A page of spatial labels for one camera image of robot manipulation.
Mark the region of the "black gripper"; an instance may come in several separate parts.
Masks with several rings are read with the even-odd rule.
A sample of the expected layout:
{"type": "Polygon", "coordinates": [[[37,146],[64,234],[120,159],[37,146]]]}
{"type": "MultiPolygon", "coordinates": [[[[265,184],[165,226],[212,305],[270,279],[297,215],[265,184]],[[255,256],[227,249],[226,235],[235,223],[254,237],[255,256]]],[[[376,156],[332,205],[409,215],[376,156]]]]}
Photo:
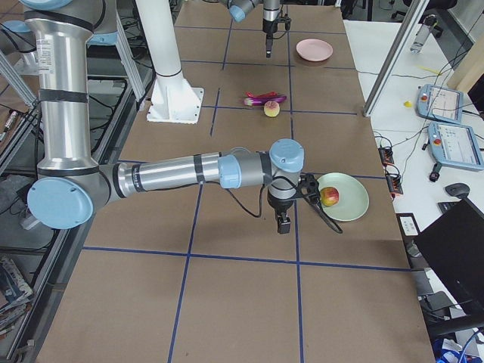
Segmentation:
{"type": "Polygon", "coordinates": [[[275,219],[277,222],[277,232],[279,234],[289,234],[291,229],[291,220],[287,215],[287,211],[293,205],[293,198],[281,199],[275,197],[271,192],[267,194],[269,206],[275,211],[275,219]]]}
{"type": "Polygon", "coordinates": [[[262,31],[265,36],[265,56],[271,57],[272,53],[272,35],[277,31],[277,19],[279,16],[279,7],[276,8],[263,8],[262,15],[262,31]]]}

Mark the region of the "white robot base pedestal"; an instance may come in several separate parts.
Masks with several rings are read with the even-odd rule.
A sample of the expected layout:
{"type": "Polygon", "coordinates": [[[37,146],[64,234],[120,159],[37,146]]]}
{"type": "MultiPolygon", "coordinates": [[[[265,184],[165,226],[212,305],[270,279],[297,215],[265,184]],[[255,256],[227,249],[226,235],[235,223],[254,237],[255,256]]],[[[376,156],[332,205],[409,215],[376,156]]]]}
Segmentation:
{"type": "Polygon", "coordinates": [[[147,120],[157,123],[197,123],[204,90],[184,77],[167,1],[136,2],[156,79],[147,120]]]}

